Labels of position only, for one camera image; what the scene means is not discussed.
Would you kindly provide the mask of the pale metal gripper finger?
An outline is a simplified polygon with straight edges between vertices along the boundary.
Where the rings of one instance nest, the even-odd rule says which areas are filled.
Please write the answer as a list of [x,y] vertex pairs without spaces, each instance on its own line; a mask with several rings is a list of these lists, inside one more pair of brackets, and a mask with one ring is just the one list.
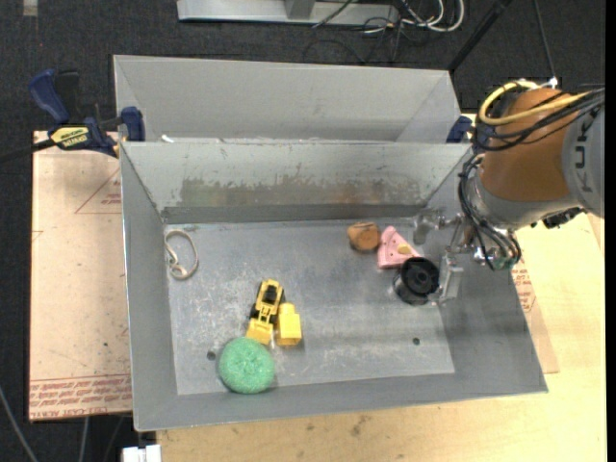
[[423,245],[430,232],[441,230],[455,224],[455,217],[448,217],[441,209],[425,209],[415,218],[413,243]]
[[463,274],[464,269],[456,256],[446,254],[442,257],[439,267],[439,303],[444,303],[458,297]]

